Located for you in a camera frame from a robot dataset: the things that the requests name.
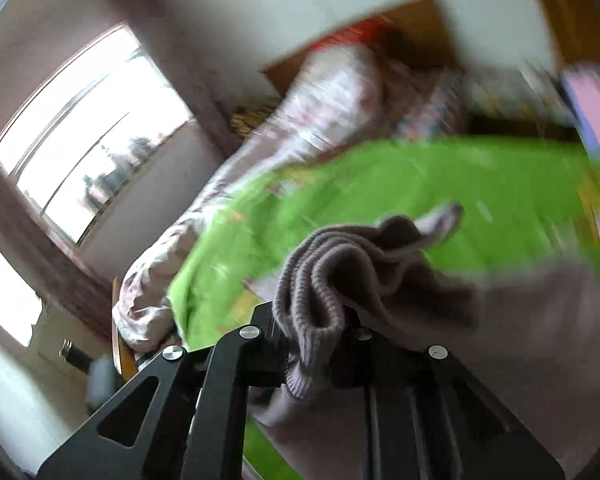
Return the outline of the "wooden headboard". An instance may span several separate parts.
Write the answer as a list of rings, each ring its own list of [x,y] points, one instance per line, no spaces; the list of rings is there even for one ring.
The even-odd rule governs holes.
[[[449,19],[440,0],[404,0],[395,6],[373,10],[350,18],[321,32],[282,58],[260,69],[273,88],[282,96],[299,73],[309,53],[308,47],[337,29],[372,16],[385,16],[396,26],[387,40],[372,49],[386,49],[396,58],[416,70],[442,67],[460,67],[457,47],[449,31]]]
[[[580,63],[600,64],[600,3],[539,0],[550,30],[558,72]]]

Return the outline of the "pink bed cover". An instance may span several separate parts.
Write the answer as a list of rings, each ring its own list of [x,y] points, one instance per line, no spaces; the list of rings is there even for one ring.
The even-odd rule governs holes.
[[[600,159],[600,64],[568,67],[562,72],[562,88],[586,151]]]

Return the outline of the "red pillow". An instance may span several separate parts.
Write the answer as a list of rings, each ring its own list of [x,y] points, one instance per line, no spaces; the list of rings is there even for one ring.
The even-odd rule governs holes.
[[[385,16],[372,16],[317,39],[309,45],[308,50],[317,51],[333,46],[355,46],[356,44],[377,47],[395,31],[396,26]]]

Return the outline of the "mauve knit pants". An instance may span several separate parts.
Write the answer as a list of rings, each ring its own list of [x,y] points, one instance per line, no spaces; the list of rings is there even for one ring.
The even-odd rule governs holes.
[[[302,476],[362,474],[362,398],[326,376],[348,311],[401,347],[447,348],[568,478],[600,457],[600,272],[564,257],[475,280],[434,270],[424,252],[461,215],[448,205],[418,220],[326,226],[288,257],[272,305],[289,341],[285,378],[253,390],[249,411]]]

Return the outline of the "window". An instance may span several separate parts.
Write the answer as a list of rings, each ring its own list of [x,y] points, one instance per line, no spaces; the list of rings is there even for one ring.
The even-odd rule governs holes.
[[[0,165],[35,212],[79,244],[166,139],[193,118],[128,26],[43,82],[0,134]]]

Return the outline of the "green cartoon bed sheet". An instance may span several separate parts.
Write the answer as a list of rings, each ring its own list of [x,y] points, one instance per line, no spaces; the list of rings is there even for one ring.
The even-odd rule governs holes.
[[[418,220],[458,205],[428,247],[434,269],[475,280],[554,257],[600,272],[600,164],[565,145],[374,141],[248,181],[215,214],[168,296],[189,349],[215,344],[269,300],[290,254],[325,226]]]

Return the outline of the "pink floral quilt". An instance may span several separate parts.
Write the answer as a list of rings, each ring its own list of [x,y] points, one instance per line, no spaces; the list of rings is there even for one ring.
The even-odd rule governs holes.
[[[112,319],[135,353],[174,333],[166,290],[217,212],[268,170],[312,162],[370,138],[382,115],[382,83],[372,50],[336,44],[311,52],[276,110],[211,177],[193,203],[130,266]]]

